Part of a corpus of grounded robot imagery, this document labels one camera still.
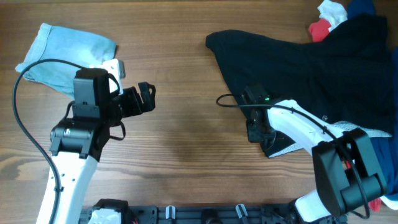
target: red cloth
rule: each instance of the red cloth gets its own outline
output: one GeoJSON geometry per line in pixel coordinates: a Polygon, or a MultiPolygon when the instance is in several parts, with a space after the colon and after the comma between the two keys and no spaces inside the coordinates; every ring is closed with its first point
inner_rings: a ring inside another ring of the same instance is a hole
{"type": "Polygon", "coordinates": [[[380,198],[376,198],[373,201],[368,203],[369,208],[374,211],[374,212],[379,212],[380,211],[380,207],[381,207],[381,199],[380,198]]]}
{"type": "Polygon", "coordinates": [[[321,42],[329,34],[330,23],[326,19],[320,19],[318,22],[314,22],[308,28],[308,31],[312,35],[314,42],[321,42]]]}
{"type": "Polygon", "coordinates": [[[344,161],[344,163],[346,164],[347,169],[350,169],[350,168],[351,168],[351,165],[349,164],[348,161],[344,161]]]}

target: white cloth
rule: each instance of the white cloth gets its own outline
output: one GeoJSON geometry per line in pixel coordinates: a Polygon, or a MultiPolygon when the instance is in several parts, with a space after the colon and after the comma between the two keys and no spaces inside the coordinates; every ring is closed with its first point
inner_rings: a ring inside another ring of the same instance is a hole
{"type": "Polygon", "coordinates": [[[339,24],[347,20],[347,12],[344,6],[331,0],[324,0],[319,6],[319,18],[326,19],[331,27],[329,32],[336,28],[339,24]]]}
{"type": "Polygon", "coordinates": [[[330,216],[330,212],[323,205],[316,189],[297,199],[295,205],[298,214],[305,222],[314,222],[330,216]]]}

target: robotic arm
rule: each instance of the robotic arm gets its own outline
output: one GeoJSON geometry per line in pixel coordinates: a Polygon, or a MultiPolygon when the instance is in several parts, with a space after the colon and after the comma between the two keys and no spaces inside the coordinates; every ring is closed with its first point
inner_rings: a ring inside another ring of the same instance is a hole
{"type": "MultiPolygon", "coordinates": [[[[123,118],[140,115],[155,108],[155,86],[139,83],[140,97],[134,87],[122,90],[120,85],[116,85],[112,89],[114,91],[110,92],[109,79],[119,83],[104,69],[84,68],[77,71],[74,79],[75,101],[68,105],[68,111],[72,107],[73,118],[65,115],[51,132],[50,151],[61,178],[61,196],[54,223],[79,223],[83,199],[100,161],[102,148],[109,139],[124,138],[110,136],[109,129],[120,126],[125,135],[121,122],[123,118]]],[[[247,105],[280,106],[251,107],[252,118],[247,121],[251,142],[264,141],[280,131],[300,144],[313,157],[317,189],[291,203],[289,213],[293,215],[290,216],[289,223],[310,223],[325,217],[340,217],[386,193],[386,181],[365,132],[360,129],[344,132],[330,126],[299,107],[294,100],[270,98],[260,86],[247,88],[243,97],[247,105]],[[293,108],[296,112],[282,107],[293,108]],[[342,161],[347,158],[354,164],[349,169],[342,165],[342,161]]],[[[54,174],[50,171],[38,224],[48,223],[50,220],[54,189],[54,174]]],[[[127,202],[100,200],[95,208],[88,215],[86,223],[137,224],[127,202]]],[[[165,222],[158,223],[174,223],[175,212],[175,207],[168,207],[165,209],[165,222]]],[[[243,205],[238,205],[236,212],[242,223],[249,223],[248,212],[243,205]]],[[[149,224],[153,223],[157,212],[153,210],[151,215],[149,224]]],[[[214,222],[217,214],[211,216],[213,222],[202,217],[202,223],[217,223],[214,222]]]]}
{"type": "Polygon", "coordinates": [[[251,119],[247,121],[251,142],[269,141],[273,132],[280,131],[312,155],[317,189],[295,201],[301,220],[314,222],[330,215],[340,217],[362,205],[367,206],[387,192],[376,154],[363,130],[346,132],[336,128],[305,111],[294,100],[272,99],[259,85],[247,87],[243,98],[247,105],[284,106],[306,115],[258,106],[251,108],[251,119]],[[347,159],[352,160],[350,168],[342,165],[347,159]]]}
{"type": "MultiPolygon", "coordinates": [[[[74,79],[75,101],[71,102],[73,118],[67,115],[51,132],[52,160],[61,176],[60,203],[54,223],[77,223],[90,180],[100,161],[102,149],[111,136],[109,129],[121,126],[122,118],[137,116],[155,108],[155,86],[139,83],[141,97],[134,87],[120,90],[118,81],[107,70],[85,68],[74,79]],[[118,84],[110,93],[109,79],[118,84]]],[[[54,174],[49,181],[37,224],[48,223],[55,198],[54,174]]]]}

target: clothing pile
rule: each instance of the clothing pile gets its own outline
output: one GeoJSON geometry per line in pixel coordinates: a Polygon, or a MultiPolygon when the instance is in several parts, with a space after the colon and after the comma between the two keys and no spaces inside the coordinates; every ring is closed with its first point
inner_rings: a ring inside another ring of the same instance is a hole
{"type": "MultiPolygon", "coordinates": [[[[244,88],[259,83],[327,123],[365,130],[388,183],[387,197],[398,201],[398,49],[392,55],[386,46],[387,19],[376,16],[368,0],[352,1],[348,13],[330,0],[318,9],[321,20],[310,27],[314,43],[224,30],[207,36],[206,46],[238,104],[244,104],[244,88]]],[[[242,112],[250,118],[249,110],[242,112]]],[[[274,156],[300,149],[291,144],[286,137],[274,156]]]]}

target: white arm segment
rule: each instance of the white arm segment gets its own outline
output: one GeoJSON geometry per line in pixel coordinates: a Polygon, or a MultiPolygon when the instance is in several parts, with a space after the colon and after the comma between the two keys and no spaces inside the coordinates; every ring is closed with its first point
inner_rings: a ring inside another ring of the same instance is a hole
{"type": "MultiPolygon", "coordinates": [[[[276,105],[294,108],[309,115],[322,126],[326,126],[328,130],[336,136],[336,138],[343,135],[343,129],[333,127],[321,119],[318,119],[316,116],[300,107],[295,100],[284,100],[276,105]]],[[[280,108],[271,108],[268,110],[268,117],[270,125],[275,130],[289,136],[301,145],[311,156],[312,147],[317,146],[322,141],[329,142],[333,140],[317,125],[297,113],[292,113],[291,111],[280,108]]],[[[320,218],[330,216],[330,213],[322,204],[317,190],[313,190],[309,194],[297,199],[295,205],[300,216],[306,222],[313,222],[320,218]]]]}
{"type": "MultiPolygon", "coordinates": [[[[97,160],[88,156],[79,159],[79,153],[59,152],[52,160],[60,174],[63,191],[60,193],[60,202],[54,223],[76,224],[79,221],[83,199],[87,186],[97,168],[97,160]]],[[[40,208],[36,224],[48,223],[55,198],[55,179],[50,169],[49,182],[45,189],[44,199],[40,208]]]]}
{"type": "MultiPolygon", "coordinates": [[[[343,135],[343,129],[336,128],[312,115],[300,107],[295,100],[284,100],[276,103],[276,105],[287,106],[309,115],[315,121],[318,121],[318,123],[320,123],[322,126],[326,126],[328,130],[336,136],[336,138],[339,138],[343,135]]],[[[317,125],[297,113],[280,108],[271,108],[268,110],[268,118],[271,127],[293,139],[311,156],[312,147],[317,146],[318,143],[322,141],[329,142],[333,140],[317,125]]]]}
{"type": "Polygon", "coordinates": [[[398,210],[398,201],[388,199],[386,196],[380,197],[380,199],[391,209],[398,210]]]}

